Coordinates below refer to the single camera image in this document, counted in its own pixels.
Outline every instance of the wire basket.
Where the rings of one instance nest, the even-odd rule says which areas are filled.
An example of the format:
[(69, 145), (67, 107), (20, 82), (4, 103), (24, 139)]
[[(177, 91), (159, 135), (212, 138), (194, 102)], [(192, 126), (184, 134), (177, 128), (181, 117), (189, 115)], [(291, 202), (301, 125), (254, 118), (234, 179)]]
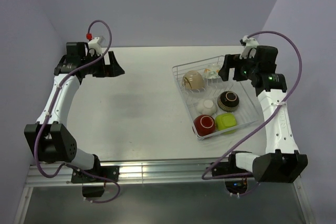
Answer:
[[(225, 82), (222, 81), (221, 78), (206, 79), (204, 77), (204, 70), (207, 68), (208, 65), (214, 63), (222, 66), (224, 63), (224, 56), (217, 56), (173, 67), (175, 82), (177, 84), (177, 87), (179, 88), (178, 90), (180, 91), (185, 108), (192, 122), (193, 130), (197, 136), (197, 139), (199, 140), (203, 140), (205, 138), (219, 135), (228, 131), (234, 132), (235, 130), (242, 129), (259, 120), (258, 111), (254, 106), (250, 96), (247, 94), (244, 86), (241, 82), (237, 82), (232, 79), (234, 73), (233, 69), (230, 70), (229, 80)], [(196, 70), (200, 74), (202, 74), (204, 80), (204, 88), (190, 90), (185, 88), (185, 86), (182, 84), (184, 75), (191, 70)], [(214, 104), (217, 106), (217, 112), (213, 114), (212, 117), (215, 118), (220, 114), (226, 113), (225, 111), (221, 110), (217, 105), (217, 98), (224, 91), (232, 91), (239, 96), (238, 109), (234, 112), (230, 112), (235, 116), (237, 126), (230, 127), (222, 131), (216, 130), (214, 133), (206, 136), (199, 136), (194, 125), (195, 118), (200, 115), (200, 113), (196, 110), (199, 100), (210, 99), (214, 102)]]

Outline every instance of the table surface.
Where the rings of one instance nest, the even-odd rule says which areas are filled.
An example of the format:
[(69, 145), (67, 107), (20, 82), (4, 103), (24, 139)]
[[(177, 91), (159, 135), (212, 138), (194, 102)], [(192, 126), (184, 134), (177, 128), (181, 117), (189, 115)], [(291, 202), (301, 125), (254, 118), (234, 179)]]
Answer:
[[(101, 161), (218, 157), (258, 126), (198, 141), (174, 82), (172, 67), (225, 54), (240, 46), (113, 48), (125, 74), (85, 77), (68, 116), (67, 128), (82, 150)], [(254, 89), (247, 92), (260, 112)], [(262, 129), (237, 150), (265, 153)]]

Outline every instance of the red component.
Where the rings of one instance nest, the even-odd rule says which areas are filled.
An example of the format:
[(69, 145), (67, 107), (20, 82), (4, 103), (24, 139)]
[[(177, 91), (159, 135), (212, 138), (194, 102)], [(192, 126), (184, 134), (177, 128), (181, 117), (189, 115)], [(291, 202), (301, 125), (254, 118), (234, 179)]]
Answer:
[(87, 33), (87, 34), (86, 34), (86, 38), (87, 38), (88, 40), (92, 40), (92, 34), (91, 34), (91, 33)]
[(194, 125), (199, 136), (206, 136), (216, 130), (215, 120), (209, 115), (200, 115), (194, 120)]

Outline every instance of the lavender wall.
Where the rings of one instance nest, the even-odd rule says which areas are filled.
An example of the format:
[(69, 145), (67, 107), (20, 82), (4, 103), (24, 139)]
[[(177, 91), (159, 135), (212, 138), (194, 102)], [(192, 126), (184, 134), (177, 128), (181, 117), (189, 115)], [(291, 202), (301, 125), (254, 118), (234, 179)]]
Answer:
[[(237, 45), (261, 30), (276, 0), (39, 0), (66, 41), (101, 18), (114, 46)], [(93, 29), (106, 34), (103, 26)]]
[[(318, 223), (336, 223), (335, 17), (335, 0), (277, 0), (264, 27), (288, 35), (302, 52), (302, 79), (289, 113), (300, 151), (308, 154), (302, 176)], [(291, 86), (298, 72), (295, 52), (272, 35), (259, 42), (279, 48), (278, 71)]]
[(0, 222), (12, 223), (32, 155), (23, 131), (42, 111), (64, 44), (36, 0), (0, 0)]

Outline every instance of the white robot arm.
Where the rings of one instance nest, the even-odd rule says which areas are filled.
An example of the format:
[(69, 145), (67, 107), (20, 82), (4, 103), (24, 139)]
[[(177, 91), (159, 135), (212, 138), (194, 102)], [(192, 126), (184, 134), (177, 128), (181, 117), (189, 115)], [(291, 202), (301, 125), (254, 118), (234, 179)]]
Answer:
[(40, 139), (38, 149), (40, 161), (47, 163), (62, 161), (81, 170), (90, 171), (93, 174), (100, 173), (98, 171), (100, 169), (98, 157), (77, 148), (77, 142), (67, 130), (66, 124), (72, 100), (87, 74), (101, 78), (116, 77), (124, 74), (123, 69), (115, 59), (113, 51), (109, 52), (109, 65), (105, 64), (104, 59), (102, 59), (91, 67), (78, 71), (75, 75), (66, 79), (57, 96), (55, 96), (55, 93), (68, 73), (94, 61), (102, 55), (102, 42), (102, 37), (95, 37), (88, 43), (67, 43), (67, 54), (62, 57), (54, 71), (54, 84), (48, 102), (36, 123), (27, 124), (25, 127), (25, 136), (31, 152), (34, 154), (37, 134), (46, 118), (46, 114), (49, 113), (48, 109), (53, 99), (56, 97), (53, 110), (49, 113), (49, 119), (46, 122), (43, 137)]
[(218, 74), (227, 81), (230, 68), (234, 68), (234, 80), (251, 80), (265, 121), (278, 111), (265, 126), (266, 154), (258, 156), (249, 152), (232, 152), (225, 173), (217, 172), (215, 176), (251, 172), (258, 182), (292, 183), (308, 165), (308, 159), (306, 155), (299, 154), (293, 138), (287, 103), (283, 102), (287, 95), (285, 77), (275, 73), (278, 50), (260, 46), (256, 39), (247, 36), (240, 42), (244, 46), (243, 52), (226, 55)]

